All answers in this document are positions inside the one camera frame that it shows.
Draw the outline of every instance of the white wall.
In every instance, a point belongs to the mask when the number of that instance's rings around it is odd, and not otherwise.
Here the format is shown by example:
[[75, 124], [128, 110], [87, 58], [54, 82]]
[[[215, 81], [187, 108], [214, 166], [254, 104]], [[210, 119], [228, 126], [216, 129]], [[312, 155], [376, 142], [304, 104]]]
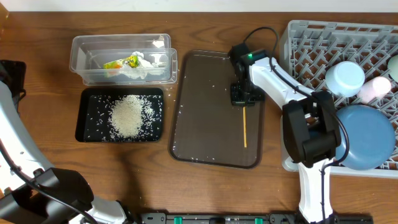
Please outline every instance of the white wall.
[[0, 0], [8, 11], [398, 12], [398, 0]]

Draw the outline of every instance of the wooden stick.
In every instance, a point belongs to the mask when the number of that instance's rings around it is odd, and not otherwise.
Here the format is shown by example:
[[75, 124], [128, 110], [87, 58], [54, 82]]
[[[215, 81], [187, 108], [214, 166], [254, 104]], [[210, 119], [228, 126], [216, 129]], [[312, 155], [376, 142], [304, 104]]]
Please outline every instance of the wooden stick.
[[243, 141], [244, 141], [244, 147], [248, 147], [248, 142], [246, 140], [246, 107], [243, 107]]

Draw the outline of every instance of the clear plastic container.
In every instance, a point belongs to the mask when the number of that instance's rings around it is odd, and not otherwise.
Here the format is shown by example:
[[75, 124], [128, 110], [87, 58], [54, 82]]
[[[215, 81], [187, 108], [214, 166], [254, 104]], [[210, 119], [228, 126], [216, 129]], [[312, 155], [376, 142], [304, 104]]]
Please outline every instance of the clear plastic container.
[[[104, 69], [105, 63], [141, 52], [157, 68]], [[164, 84], [177, 81], [177, 51], [168, 34], [87, 35], [75, 37], [70, 70], [88, 86]]]

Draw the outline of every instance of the wooden table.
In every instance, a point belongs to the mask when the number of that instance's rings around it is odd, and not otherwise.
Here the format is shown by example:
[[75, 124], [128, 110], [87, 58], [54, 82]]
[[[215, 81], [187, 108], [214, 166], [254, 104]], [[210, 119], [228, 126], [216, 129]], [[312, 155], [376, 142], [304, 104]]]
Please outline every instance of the wooden table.
[[[1, 37], [0, 58], [27, 64], [27, 96], [20, 112], [38, 147], [57, 167], [81, 173], [96, 195], [119, 199], [133, 212], [294, 211], [300, 200], [299, 175], [281, 166], [280, 111], [271, 100], [266, 103], [259, 166], [253, 170], [204, 166], [177, 162], [167, 151], [177, 84], [164, 88], [165, 96], [171, 96], [165, 100], [159, 142], [77, 142], [80, 93], [86, 86], [69, 71], [72, 39], [78, 35], [167, 33], [181, 67], [190, 50], [226, 52], [254, 28], [272, 26], [282, 34], [293, 19], [398, 25], [398, 14], [12, 12]], [[250, 44], [271, 49], [274, 36], [258, 32]], [[398, 180], [333, 176], [331, 203], [339, 213], [370, 213], [376, 223], [396, 223], [397, 189]]]

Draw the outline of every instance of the white rice pile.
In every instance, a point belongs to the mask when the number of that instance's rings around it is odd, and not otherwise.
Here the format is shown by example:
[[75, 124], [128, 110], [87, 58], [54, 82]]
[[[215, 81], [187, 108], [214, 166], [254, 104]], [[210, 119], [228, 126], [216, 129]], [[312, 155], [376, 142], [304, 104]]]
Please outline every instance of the white rice pile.
[[114, 139], [116, 136], [134, 138], [144, 131], [143, 126], [150, 127], [155, 121], [152, 118], [154, 110], [151, 105], [150, 101], [136, 95], [128, 95], [115, 101], [109, 117], [109, 122], [114, 128], [111, 131], [111, 138]]

